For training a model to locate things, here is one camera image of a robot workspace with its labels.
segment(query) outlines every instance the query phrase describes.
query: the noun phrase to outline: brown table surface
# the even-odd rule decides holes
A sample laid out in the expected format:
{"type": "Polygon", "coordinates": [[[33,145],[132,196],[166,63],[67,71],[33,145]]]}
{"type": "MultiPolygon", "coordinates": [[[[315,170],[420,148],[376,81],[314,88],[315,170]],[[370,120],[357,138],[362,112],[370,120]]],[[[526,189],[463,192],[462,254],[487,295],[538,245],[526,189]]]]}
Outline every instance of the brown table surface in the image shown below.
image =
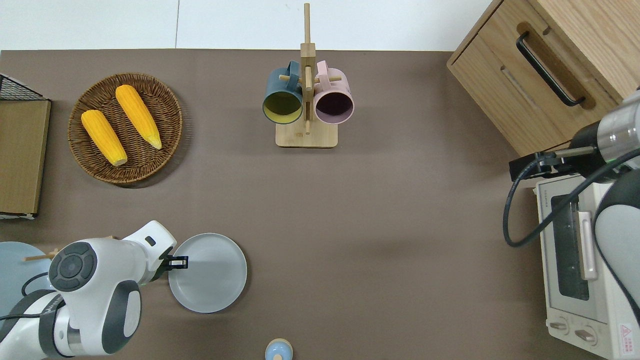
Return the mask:
{"type": "MultiPolygon", "coordinates": [[[[547,333],[539,242],[502,239],[516,153],[450,55],[318,51],[347,74],[355,114],[334,149],[283,149],[260,107],[298,51],[3,51],[0,72],[53,103],[40,216],[1,221],[0,241],[48,252],[155,219],[178,243],[240,245],[250,278],[232,307],[193,313],[164,276],[111,359],[262,359],[278,337],[298,360],[596,358],[547,333]],[[186,114],[176,156],[138,188],[92,178],[67,143],[76,99],[119,72],[159,78],[186,114]]],[[[530,190],[512,214],[515,234],[535,225],[530,190]]]]}

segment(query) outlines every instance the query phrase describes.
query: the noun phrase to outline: plate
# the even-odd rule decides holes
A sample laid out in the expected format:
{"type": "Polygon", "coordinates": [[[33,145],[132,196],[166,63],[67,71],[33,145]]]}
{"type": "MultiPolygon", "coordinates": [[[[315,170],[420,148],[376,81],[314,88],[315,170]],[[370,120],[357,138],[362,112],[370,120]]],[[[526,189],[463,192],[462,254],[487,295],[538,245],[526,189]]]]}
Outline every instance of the plate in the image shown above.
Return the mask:
{"type": "Polygon", "coordinates": [[[196,235],[174,256],[189,256],[189,268],[169,272],[173,296],[189,310],[215,313],[240,296],[246,284],[246,258],[240,247],[224,235],[196,235]]]}
{"type": "MultiPolygon", "coordinates": [[[[28,256],[44,255],[36,247],[16,241],[0,242],[0,316],[7,315],[22,299],[22,285],[38,274],[49,271],[50,259],[23,261],[28,256]]],[[[48,276],[35,279],[26,288],[26,293],[34,290],[53,290],[48,276]]]]}
{"type": "Polygon", "coordinates": [[[77,100],[68,125],[68,142],[77,163],[87,174],[112,184],[135,183],[158,172],[175,153],[181,136],[182,109],[176,96],[160,80],[137,73],[116,74],[91,86],[77,100]],[[123,84],[140,94],[156,122],[162,149],[142,139],[120,107],[115,91],[123,84]],[[98,150],[82,125],[86,110],[103,112],[127,153],[127,163],[115,167],[98,150]]]}

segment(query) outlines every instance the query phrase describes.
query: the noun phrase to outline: corn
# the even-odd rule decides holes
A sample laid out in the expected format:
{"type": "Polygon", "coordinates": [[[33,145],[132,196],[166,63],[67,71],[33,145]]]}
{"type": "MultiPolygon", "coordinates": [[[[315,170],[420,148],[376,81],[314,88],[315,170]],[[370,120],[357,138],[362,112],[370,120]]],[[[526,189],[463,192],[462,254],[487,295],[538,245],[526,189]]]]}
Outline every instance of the corn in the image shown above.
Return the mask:
{"type": "Polygon", "coordinates": [[[140,136],[156,149],[162,149],[160,133],[154,118],[136,89],[131,85],[120,85],[116,88],[116,99],[140,136]]]}
{"type": "Polygon", "coordinates": [[[85,111],[81,120],[91,140],[113,166],[117,167],[127,162],[127,154],[122,144],[100,110],[85,111]]]}

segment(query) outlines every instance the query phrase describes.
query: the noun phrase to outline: wicker basket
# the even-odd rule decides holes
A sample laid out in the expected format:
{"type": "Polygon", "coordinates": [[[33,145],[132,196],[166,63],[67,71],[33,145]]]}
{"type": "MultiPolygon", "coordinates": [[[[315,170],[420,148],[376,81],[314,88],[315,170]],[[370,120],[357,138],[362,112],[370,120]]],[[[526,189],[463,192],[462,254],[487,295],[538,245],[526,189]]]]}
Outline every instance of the wicker basket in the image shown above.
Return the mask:
{"type": "Polygon", "coordinates": [[[69,118],[68,140],[76,161],[89,175],[112,184],[131,184],[155,174],[175,153],[182,135],[182,109],[165,84],[145,74],[116,74],[99,81],[76,102],[69,118]],[[116,87],[133,86],[153,116],[162,149],[155,149],[138,134],[115,97],[116,87]],[[127,163],[113,166],[84,130],[80,116],[100,110],[109,120],[127,153],[127,163]]]}

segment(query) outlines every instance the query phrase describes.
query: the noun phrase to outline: wooden mug holder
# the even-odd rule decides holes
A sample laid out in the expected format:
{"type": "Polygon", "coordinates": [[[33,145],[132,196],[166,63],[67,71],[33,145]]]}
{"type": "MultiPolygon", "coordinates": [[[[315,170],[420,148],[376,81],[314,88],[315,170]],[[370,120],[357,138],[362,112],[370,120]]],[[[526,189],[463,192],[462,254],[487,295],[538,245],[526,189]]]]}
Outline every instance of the wooden mug holder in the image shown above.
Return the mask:
{"type": "Polygon", "coordinates": [[[280,147],[331,148],[338,145],[338,125],[327,124],[314,115],[316,44],[311,42],[309,4],[305,3],[305,42],[300,44],[302,116],[291,124],[276,124],[276,144],[280,147]]]}

